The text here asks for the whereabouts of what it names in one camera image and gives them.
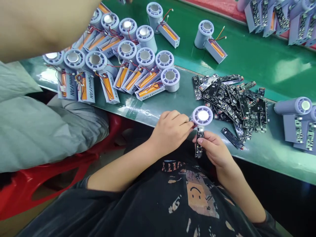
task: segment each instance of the battery pack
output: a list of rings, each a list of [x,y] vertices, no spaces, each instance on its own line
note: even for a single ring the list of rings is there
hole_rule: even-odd
[[[63,73],[58,73],[58,98],[65,100],[77,100],[78,93],[76,90],[76,82],[74,72],[65,68],[62,70]]]
[[[164,84],[161,81],[157,81],[148,85],[144,89],[136,91],[135,94],[137,99],[143,101],[165,90],[166,87],[164,86]]]

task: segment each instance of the fingers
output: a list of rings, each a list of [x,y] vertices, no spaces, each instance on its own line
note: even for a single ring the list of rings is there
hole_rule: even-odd
[[[216,148],[216,145],[206,140],[205,138],[198,138],[197,142],[206,150],[211,151]]]
[[[176,125],[182,125],[189,121],[189,117],[186,116],[185,114],[181,114],[181,115],[178,115],[173,121]]]
[[[206,140],[209,140],[210,142],[215,141],[216,139],[218,139],[218,135],[216,135],[215,133],[212,133],[210,131],[205,131],[204,132],[204,138]]]
[[[160,119],[165,119],[167,115],[170,113],[170,111],[165,111],[160,115]]]
[[[175,119],[178,115],[180,115],[180,113],[179,113],[178,111],[176,111],[176,110],[173,110],[173,111],[171,111],[171,112],[167,115],[166,119],[168,119],[168,120],[173,120],[173,119]]]

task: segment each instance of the black circuit board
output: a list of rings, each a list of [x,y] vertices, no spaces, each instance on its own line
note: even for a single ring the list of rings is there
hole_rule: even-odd
[[[250,8],[252,11],[252,16],[253,16],[253,21],[254,21],[254,27],[256,28],[257,26],[260,25],[260,14],[257,6],[257,1],[252,0],[250,2]]]
[[[262,1],[262,27],[266,27],[268,23],[268,0]]]
[[[241,147],[251,139],[253,132],[265,133],[269,122],[265,88],[259,88],[258,93],[255,93],[249,90],[256,85],[255,81],[240,85],[229,84],[243,79],[238,74],[218,78],[214,75],[212,78],[206,76],[202,80],[198,76],[193,77],[194,88],[204,99],[205,106],[211,108],[213,119],[233,123],[237,135],[235,138],[242,144]]]
[[[200,86],[198,76],[192,77],[192,81],[193,81],[193,90],[194,90],[195,100],[200,100],[202,99],[202,92],[198,88]]]
[[[290,19],[285,17],[282,10],[282,5],[278,4],[275,6],[274,11],[276,13],[277,21],[282,29],[288,30],[290,28]]]
[[[204,138],[204,126],[198,126],[197,127],[197,139],[198,138]],[[195,158],[200,159],[203,154],[203,147],[197,143],[197,146],[195,148]]]
[[[259,87],[258,94],[264,96],[265,91],[266,91],[266,89],[264,87]]]
[[[232,134],[228,128],[223,128],[222,133],[238,149],[243,150],[245,148],[244,144],[241,141],[239,141],[239,139],[234,134]]]

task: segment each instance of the circuit board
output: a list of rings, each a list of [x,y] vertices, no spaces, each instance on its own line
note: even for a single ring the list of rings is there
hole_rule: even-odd
[[[198,126],[197,127],[197,139],[198,138],[204,138],[204,126]],[[200,159],[203,154],[203,148],[200,144],[197,143],[197,146],[195,148],[195,158]]]
[[[223,128],[222,133],[238,149],[243,150],[245,148],[244,144],[241,141],[239,141],[238,138],[234,134],[232,134],[228,128]]]
[[[192,82],[193,82],[195,100],[202,99],[202,92],[198,89],[198,87],[200,86],[200,81],[199,81],[198,76],[192,77]]]

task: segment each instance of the sleeve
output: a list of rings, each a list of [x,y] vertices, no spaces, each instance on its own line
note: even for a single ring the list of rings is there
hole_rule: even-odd
[[[17,236],[88,236],[123,194],[88,190],[88,179],[62,193]]]
[[[282,237],[276,228],[276,221],[271,214],[266,211],[266,220],[263,223],[254,223],[254,227],[262,237]]]

